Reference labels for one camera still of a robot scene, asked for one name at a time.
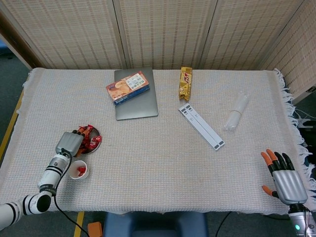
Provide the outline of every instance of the candy wrapper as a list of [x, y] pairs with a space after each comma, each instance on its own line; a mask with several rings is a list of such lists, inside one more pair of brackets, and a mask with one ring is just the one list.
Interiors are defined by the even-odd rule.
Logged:
[[139, 71], [133, 75], [125, 77], [106, 87], [114, 105], [119, 105], [124, 101], [149, 89], [149, 82], [144, 74]]
[[179, 84], [179, 99], [185, 99], [186, 101], [190, 98], [192, 83], [192, 68], [182, 67]]

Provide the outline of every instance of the cable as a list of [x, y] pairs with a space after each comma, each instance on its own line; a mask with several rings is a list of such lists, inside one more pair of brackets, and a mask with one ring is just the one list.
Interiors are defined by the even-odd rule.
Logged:
[[229, 216], [229, 214], [231, 214], [232, 213], [232, 211], [230, 211], [225, 217], [224, 217], [224, 219], [222, 220], [222, 222], [221, 222], [221, 224], [219, 225], [219, 227], [218, 227], [218, 229], [217, 229], [217, 232], [216, 232], [216, 234], [215, 234], [215, 237], [217, 237], [217, 235], [218, 235], [218, 233], [219, 233], [219, 230], [221, 229], [221, 227], [222, 227], [222, 224], [224, 223], [224, 221], [226, 220], [226, 218]]
[[313, 116], [307, 114], [306, 112], [304, 112], [304, 111], [302, 111], [302, 110], [298, 110], [298, 109], [295, 109], [295, 110], [304, 113], [305, 115], [307, 115], [307, 116], [310, 117], [310, 118], [316, 119], [316, 117], [313, 117]]
[[[60, 176], [60, 179], [59, 179], [59, 181], [58, 181], [58, 183], [57, 183], [57, 185], [56, 185], [56, 187], [55, 187], [56, 192], [57, 192], [58, 185], [59, 185], [60, 181], [62, 180], [62, 178], [63, 178], [63, 177], [65, 176], [65, 174], [67, 173], [67, 171], [68, 171], [68, 169], [69, 169], [69, 167], [70, 167], [70, 165], [71, 165], [71, 162], [72, 162], [72, 156], [70, 155], [69, 164], [68, 164], [68, 166], [67, 166], [65, 172]], [[56, 201], [56, 195], [54, 196], [54, 203], [55, 203], [55, 206], [57, 207], [57, 209], [58, 209], [68, 220], [70, 220], [72, 223], [74, 223], [76, 226], [78, 226], [83, 232], [85, 232], [85, 234], [86, 234], [88, 237], [90, 237], [90, 235], [88, 234], [88, 232], [87, 232], [84, 228], [82, 228], [76, 221], [73, 221], [69, 216], [67, 216], [67, 214], [66, 214], [62, 209], [59, 208], [59, 206], [57, 205], [57, 201]]]
[[279, 221], [289, 221], [290, 220], [290, 218], [276, 218], [276, 217], [267, 216], [267, 215], [263, 215], [263, 216], [268, 217], [270, 219], [279, 220]]

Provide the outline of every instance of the biscuit box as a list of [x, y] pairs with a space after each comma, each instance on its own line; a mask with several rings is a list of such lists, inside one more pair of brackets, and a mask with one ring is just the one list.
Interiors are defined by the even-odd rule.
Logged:
[[139, 71], [106, 87], [114, 105], [119, 105], [149, 89], [149, 82]]

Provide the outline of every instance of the tablecloth fringe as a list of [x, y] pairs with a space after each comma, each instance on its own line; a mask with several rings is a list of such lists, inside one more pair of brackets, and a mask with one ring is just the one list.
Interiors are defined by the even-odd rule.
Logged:
[[285, 109], [287, 111], [287, 117], [288, 121], [290, 123], [290, 128], [296, 138], [296, 144], [297, 144], [297, 150], [299, 152], [299, 163], [302, 166], [302, 170], [306, 176], [306, 179], [308, 180], [308, 183], [310, 185], [310, 189], [307, 190], [308, 196], [312, 199], [313, 204], [316, 204], [316, 194], [313, 192], [316, 190], [316, 180], [314, 178], [311, 178], [312, 169], [315, 168], [315, 165], [309, 164], [307, 162], [307, 156], [312, 155], [305, 147], [302, 146], [304, 143], [304, 138], [300, 134], [300, 131], [298, 129], [298, 121], [296, 118], [294, 118], [293, 113], [295, 111], [295, 106], [292, 105], [293, 96], [292, 94], [288, 93], [288, 89], [285, 87], [285, 81], [284, 76], [278, 69], [274, 69], [274, 71], [277, 72], [278, 80], [279, 80], [279, 86], [281, 89], [281, 94], [283, 98], [283, 102], [285, 103]]

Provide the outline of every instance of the orange fingertip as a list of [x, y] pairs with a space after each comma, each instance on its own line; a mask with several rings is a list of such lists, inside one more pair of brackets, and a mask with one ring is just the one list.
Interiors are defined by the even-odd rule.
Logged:
[[271, 160], [277, 160], [277, 157], [275, 156], [275, 154], [273, 153], [273, 151], [267, 149], [267, 153], [269, 154]]
[[266, 162], [267, 166], [272, 164], [272, 161], [271, 161], [270, 157], [266, 153], [261, 152], [261, 155], [262, 155], [263, 159], [265, 159], [265, 162]]
[[270, 189], [268, 188], [268, 186], [263, 185], [263, 186], [262, 186], [262, 189], [263, 189], [263, 191], [265, 191], [266, 194], [272, 196], [272, 190], [270, 190]]

